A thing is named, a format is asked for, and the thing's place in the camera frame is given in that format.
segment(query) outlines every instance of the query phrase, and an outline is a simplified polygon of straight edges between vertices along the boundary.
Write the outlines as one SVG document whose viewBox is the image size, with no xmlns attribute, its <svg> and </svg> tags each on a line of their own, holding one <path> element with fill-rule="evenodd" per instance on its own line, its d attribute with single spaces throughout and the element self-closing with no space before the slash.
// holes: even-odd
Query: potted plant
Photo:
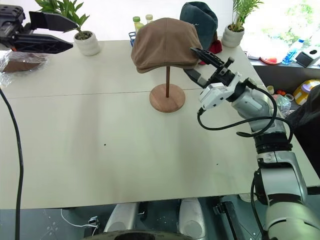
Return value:
<svg viewBox="0 0 320 240">
<path fill-rule="evenodd" d="M 263 4 L 260 0 L 234 0 L 232 23 L 225 27 L 221 42 L 224 46 L 235 48 L 238 46 L 245 34 L 243 24 L 250 13 Z"/>
<path fill-rule="evenodd" d="M 77 27 L 71 30 L 77 30 L 73 39 L 80 52 L 85 56 L 92 56 L 100 52 L 100 47 L 96 35 L 92 31 L 82 31 L 81 27 L 90 15 L 77 15 L 77 11 L 84 4 L 77 4 L 77 0 L 35 0 L 41 7 L 39 11 L 51 14 L 60 14 L 77 24 Z"/>
</svg>

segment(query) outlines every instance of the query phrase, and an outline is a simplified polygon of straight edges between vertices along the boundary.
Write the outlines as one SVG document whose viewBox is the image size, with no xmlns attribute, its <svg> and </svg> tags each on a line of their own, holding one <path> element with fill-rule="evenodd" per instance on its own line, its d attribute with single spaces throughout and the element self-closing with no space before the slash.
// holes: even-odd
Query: window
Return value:
<svg viewBox="0 0 320 240">
<path fill-rule="evenodd" d="M 243 50 L 283 58 L 299 38 L 303 48 L 320 47 L 319 0 L 263 0 L 244 23 Z"/>
</svg>

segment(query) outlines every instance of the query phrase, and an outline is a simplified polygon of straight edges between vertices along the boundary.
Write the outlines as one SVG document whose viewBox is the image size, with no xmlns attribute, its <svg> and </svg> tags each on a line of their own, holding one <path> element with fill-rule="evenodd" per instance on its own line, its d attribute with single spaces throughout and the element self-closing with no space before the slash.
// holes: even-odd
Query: flat cap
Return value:
<svg viewBox="0 0 320 240">
<path fill-rule="evenodd" d="M 131 58 L 139 73 L 163 66 L 193 69 L 199 58 L 190 48 L 202 49 L 195 27 L 165 17 L 140 28 Z"/>
<path fill-rule="evenodd" d="M 203 49 L 210 48 L 218 29 L 218 18 L 204 2 L 192 1 L 183 5 L 180 20 L 195 26 Z"/>
</svg>

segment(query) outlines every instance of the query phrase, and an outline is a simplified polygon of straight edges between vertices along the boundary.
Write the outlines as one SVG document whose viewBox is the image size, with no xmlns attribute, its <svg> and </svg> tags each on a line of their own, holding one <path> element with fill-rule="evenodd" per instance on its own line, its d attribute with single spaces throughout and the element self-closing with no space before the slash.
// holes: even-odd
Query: dark green hat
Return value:
<svg viewBox="0 0 320 240">
<path fill-rule="evenodd" d="M 218 18 L 207 4 L 201 1 L 185 3 L 181 9 L 180 20 L 193 24 L 203 49 L 210 48 L 218 28 Z"/>
</svg>

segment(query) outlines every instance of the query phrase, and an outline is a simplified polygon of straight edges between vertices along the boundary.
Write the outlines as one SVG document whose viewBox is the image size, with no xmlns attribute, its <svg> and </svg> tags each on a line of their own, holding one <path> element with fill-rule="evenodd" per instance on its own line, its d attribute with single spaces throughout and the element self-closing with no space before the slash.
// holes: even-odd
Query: brown flat cap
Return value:
<svg viewBox="0 0 320 240">
<path fill-rule="evenodd" d="M 193 69 L 198 57 L 190 48 L 201 48 L 195 27 L 172 18 L 160 18 L 136 35 L 131 58 L 139 73 L 162 66 Z"/>
</svg>

